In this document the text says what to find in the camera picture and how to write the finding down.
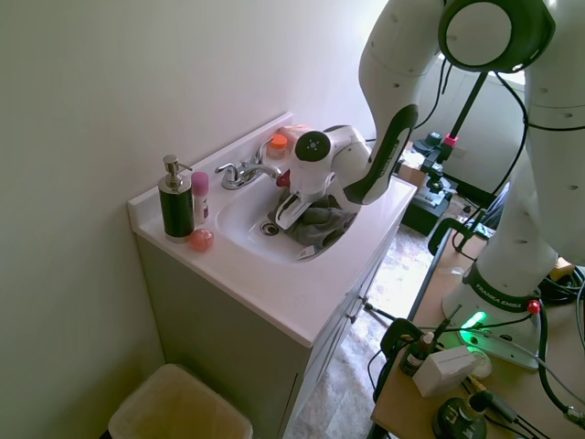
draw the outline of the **table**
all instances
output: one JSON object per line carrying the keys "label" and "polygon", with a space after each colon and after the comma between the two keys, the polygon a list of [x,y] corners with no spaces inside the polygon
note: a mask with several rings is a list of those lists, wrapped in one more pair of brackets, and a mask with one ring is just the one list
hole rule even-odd
{"label": "table", "polygon": [[[449,236],[447,234],[443,240],[410,313],[409,319],[419,326],[436,326],[443,320],[442,298],[461,281],[461,276],[457,273],[471,265],[471,261],[455,251]],[[465,252],[475,257],[484,246],[485,241],[473,237],[465,245]],[[548,307],[547,315],[549,330],[547,363],[578,395],[585,395],[583,374],[585,359],[577,331],[574,304]],[[447,348],[460,344],[454,333],[442,336],[441,342]],[[504,398],[513,409],[551,439],[585,438],[585,432],[565,420],[560,410],[550,401],[536,372],[521,369],[493,357],[491,360],[492,374],[483,381],[488,390]],[[399,370],[399,361],[400,356],[396,359],[380,393],[371,416],[375,427],[368,438],[385,438],[388,431],[400,439],[433,439],[432,416],[447,399],[466,395],[460,387],[441,396],[422,398],[414,381]],[[551,388],[563,403],[579,407],[577,401],[552,377],[548,378]],[[516,437],[488,423],[489,439]]]}

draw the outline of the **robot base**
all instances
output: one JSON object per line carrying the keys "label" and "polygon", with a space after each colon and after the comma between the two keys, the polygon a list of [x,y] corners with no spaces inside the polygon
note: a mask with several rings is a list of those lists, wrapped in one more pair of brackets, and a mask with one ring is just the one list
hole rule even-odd
{"label": "robot base", "polygon": [[[462,306],[452,319],[452,325],[455,325],[455,327],[462,327],[475,316],[484,316],[484,319],[481,321],[484,325],[509,322],[526,316],[526,314],[507,313],[496,308],[486,303],[473,291],[466,291],[467,288],[469,288],[467,285],[460,284],[442,300],[442,310],[446,316],[451,315],[457,306]],[[540,335],[540,321],[537,316],[509,326],[483,329],[482,332],[489,334],[490,337],[482,337],[479,334],[465,331],[459,331],[457,334],[464,344],[478,347],[488,354],[526,369],[534,370],[538,368],[538,363],[535,359],[521,350],[502,343],[497,339],[500,337],[512,341],[522,348],[534,352],[536,355]]]}

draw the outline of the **chrome faucet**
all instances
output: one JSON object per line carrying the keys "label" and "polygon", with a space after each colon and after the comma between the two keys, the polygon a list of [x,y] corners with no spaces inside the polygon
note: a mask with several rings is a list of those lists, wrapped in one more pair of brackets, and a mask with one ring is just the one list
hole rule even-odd
{"label": "chrome faucet", "polygon": [[247,186],[262,174],[277,179],[282,176],[280,169],[274,166],[264,165],[262,163],[262,152],[264,146],[269,142],[262,144],[260,149],[251,157],[249,162],[241,162],[241,166],[235,166],[233,163],[227,163],[216,169],[216,174],[224,172],[221,186],[225,189],[235,190]]}

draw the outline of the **white countertop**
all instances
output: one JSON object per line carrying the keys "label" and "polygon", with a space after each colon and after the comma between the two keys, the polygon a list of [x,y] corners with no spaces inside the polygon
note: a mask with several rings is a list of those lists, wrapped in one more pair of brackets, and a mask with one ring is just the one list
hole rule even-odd
{"label": "white countertop", "polygon": [[[219,207],[225,205],[224,198],[231,197],[229,192],[233,191],[223,189],[219,185],[220,176],[209,170],[226,163],[224,152],[228,154],[237,147],[243,148],[242,143],[250,143],[267,132],[273,132],[275,123],[278,126],[290,123],[290,115],[265,125],[196,165],[195,171],[206,170],[210,175],[207,199],[210,218],[205,228],[214,232],[215,240],[208,252],[195,252],[188,244],[172,243],[165,237],[156,187],[131,200],[129,210],[137,235],[309,348],[383,245],[416,188],[393,177],[384,196],[362,207],[347,233],[332,248],[308,262],[268,262],[245,251],[218,230],[216,216]],[[238,190],[252,188],[254,184],[256,182]]]}

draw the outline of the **wastebasket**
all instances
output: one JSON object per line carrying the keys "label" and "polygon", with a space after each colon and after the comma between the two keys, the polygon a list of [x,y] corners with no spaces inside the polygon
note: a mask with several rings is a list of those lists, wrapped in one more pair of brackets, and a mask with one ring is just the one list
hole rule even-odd
{"label": "wastebasket", "polygon": [[164,365],[122,403],[113,439],[251,439],[250,421],[201,381]]}

